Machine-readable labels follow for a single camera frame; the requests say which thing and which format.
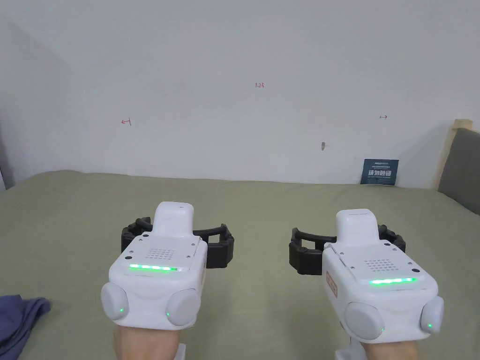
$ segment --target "black ring attachment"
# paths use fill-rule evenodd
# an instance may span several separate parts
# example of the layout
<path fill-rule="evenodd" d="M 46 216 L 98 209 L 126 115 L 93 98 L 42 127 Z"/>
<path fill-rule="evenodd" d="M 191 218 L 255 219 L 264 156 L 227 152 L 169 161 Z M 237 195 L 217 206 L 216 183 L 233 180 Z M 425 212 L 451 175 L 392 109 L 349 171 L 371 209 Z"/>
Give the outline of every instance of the black ring attachment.
<path fill-rule="evenodd" d="M 142 235 L 144 231 L 152 231 L 153 225 L 150 217 L 136 219 L 133 224 L 123 228 L 121 232 L 121 252 L 124 252 L 133 239 Z M 233 259 L 234 239 L 225 224 L 217 228 L 194 230 L 193 234 L 199 236 L 207 243 L 207 269 L 220 269 L 227 267 Z M 220 235 L 219 242 L 208 242 L 210 236 Z"/>
<path fill-rule="evenodd" d="M 389 230 L 385 225 L 378 226 L 380 240 L 386 240 L 405 252 L 406 244 L 400 235 Z M 313 241 L 315 249 L 302 246 L 302 240 Z M 328 242 L 336 242 L 336 236 L 321 236 L 292 229 L 292 237 L 288 245 L 289 263 L 301 275 L 322 274 L 322 253 Z"/>

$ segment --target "green led light strip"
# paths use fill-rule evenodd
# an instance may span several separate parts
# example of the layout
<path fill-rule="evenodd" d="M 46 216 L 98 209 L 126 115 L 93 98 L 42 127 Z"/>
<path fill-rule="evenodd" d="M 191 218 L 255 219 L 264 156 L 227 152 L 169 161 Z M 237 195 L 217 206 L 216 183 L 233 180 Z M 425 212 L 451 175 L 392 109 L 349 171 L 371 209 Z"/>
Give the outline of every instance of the green led light strip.
<path fill-rule="evenodd" d="M 168 267 L 168 266 L 154 266 L 154 265 L 140 265 L 140 264 L 130 264 L 129 267 L 134 269 L 142 269 L 142 270 L 163 270 L 163 271 L 178 271 L 176 267 Z"/>
<path fill-rule="evenodd" d="M 381 286 L 389 284 L 412 283 L 415 281 L 417 281 L 417 279 L 414 277 L 403 277 L 397 279 L 370 280 L 370 284 L 375 286 Z"/>

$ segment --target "green bed sheet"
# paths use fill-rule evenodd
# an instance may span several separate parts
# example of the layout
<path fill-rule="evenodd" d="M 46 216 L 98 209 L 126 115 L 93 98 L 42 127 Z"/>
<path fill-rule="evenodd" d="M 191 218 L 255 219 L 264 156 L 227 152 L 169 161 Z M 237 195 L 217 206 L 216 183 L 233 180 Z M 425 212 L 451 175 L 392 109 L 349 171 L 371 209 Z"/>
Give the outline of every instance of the green bed sheet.
<path fill-rule="evenodd" d="M 191 203 L 194 228 L 235 237 L 226 269 L 209 269 L 187 360 L 333 359 L 348 343 L 319 276 L 288 264 L 291 229 L 335 235 L 339 210 L 368 208 L 403 236 L 445 299 L 422 359 L 480 359 L 480 216 L 431 190 L 368 185 L 185 180 L 56 171 L 0 193 L 0 295 L 46 297 L 23 360 L 114 359 L 100 289 L 120 232 L 161 201 Z"/>

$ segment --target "white wrist-mounted device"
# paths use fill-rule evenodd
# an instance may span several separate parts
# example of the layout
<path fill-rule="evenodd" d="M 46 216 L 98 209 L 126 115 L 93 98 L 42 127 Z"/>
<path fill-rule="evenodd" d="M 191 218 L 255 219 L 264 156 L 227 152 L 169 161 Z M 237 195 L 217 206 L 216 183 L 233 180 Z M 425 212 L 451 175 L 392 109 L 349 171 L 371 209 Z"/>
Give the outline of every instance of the white wrist-mounted device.
<path fill-rule="evenodd" d="M 220 241 L 208 243 L 209 236 Z M 206 268 L 227 267 L 233 242 L 225 224 L 193 230 L 193 207 L 161 203 L 122 231 L 122 253 L 101 291 L 106 315 L 121 326 L 181 330 L 195 324 Z"/>
<path fill-rule="evenodd" d="M 438 333 L 444 314 L 438 285 L 402 251 L 403 240 L 399 242 L 402 249 L 395 245 L 397 239 L 380 240 L 375 215 L 367 209 L 340 211 L 336 223 L 337 237 L 305 233 L 301 233 L 301 237 L 316 242 L 317 252 L 311 255 L 321 257 L 322 282 L 352 340 L 400 342 L 421 340 Z M 294 229 L 290 263 L 299 268 L 296 261 L 306 250 L 302 251 L 301 240 L 294 238 L 295 230 L 298 232 Z M 337 352 L 337 358 L 347 359 L 345 351 L 351 349 Z"/>

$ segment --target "hand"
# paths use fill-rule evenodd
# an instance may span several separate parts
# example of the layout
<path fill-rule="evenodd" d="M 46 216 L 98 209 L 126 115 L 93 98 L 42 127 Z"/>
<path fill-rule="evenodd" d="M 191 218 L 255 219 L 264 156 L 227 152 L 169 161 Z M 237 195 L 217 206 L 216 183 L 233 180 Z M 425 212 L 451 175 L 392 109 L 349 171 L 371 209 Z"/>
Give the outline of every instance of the hand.
<path fill-rule="evenodd" d="M 405 341 L 400 343 L 363 344 L 368 360 L 418 360 L 417 343 Z"/>
<path fill-rule="evenodd" d="M 174 360 L 180 331 L 116 326 L 113 343 L 118 360 Z"/>

